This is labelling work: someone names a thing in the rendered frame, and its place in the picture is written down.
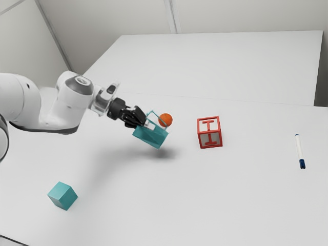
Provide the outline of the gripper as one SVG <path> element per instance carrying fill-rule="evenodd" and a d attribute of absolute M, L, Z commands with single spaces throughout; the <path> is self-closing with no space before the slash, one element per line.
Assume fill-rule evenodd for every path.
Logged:
<path fill-rule="evenodd" d="M 139 106 L 131 107 L 121 98 L 115 98 L 109 103 L 107 116 L 112 120 L 120 119 L 124 121 L 125 127 L 136 128 L 144 125 L 147 117 Z"/>

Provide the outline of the orange ball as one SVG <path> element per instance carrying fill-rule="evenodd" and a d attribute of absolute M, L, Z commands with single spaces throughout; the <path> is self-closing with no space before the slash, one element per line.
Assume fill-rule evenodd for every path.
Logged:
<path fill-rule="evenodd" d="M 162 127 L 169 127 L 173 122 L 173 117 L 169 113 L 162 113 L 158 118 L 158 122 Z"/>

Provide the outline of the red letter block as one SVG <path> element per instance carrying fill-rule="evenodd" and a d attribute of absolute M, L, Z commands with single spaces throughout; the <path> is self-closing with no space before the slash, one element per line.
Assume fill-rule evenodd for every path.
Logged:
<path fill-rule="evenodd" d="M 197 136 L 201 149 L 222 147 L 222 132 L 219 116 L 197 119 Z"/>

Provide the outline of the teal cube block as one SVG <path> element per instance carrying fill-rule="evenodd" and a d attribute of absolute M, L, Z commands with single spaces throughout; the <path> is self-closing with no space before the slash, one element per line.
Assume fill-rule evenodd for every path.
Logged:
<path fill-rule="evenodd" d="M 71 186 L 58 182 L 47 194 L 57 207 L 67 211 L 77 200 L 78 195 Z"/>

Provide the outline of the white pen with blue cap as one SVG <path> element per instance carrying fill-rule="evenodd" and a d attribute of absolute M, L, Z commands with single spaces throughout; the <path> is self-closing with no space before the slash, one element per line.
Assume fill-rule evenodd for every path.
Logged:
<path fill-rule="evenodd" d="M 300 136 L 299 134 L 295 135 L 295 143 L 296 143 L 296 148 L 297 148 L 297 153 L 298 153 L 298 159 L 299 159 L 299 164 L 301 169 L 306 169 L 305 165 L 305 160 L 303 156 L 303 151 L 301 147 L 301 141 L 300 141 Z"/>

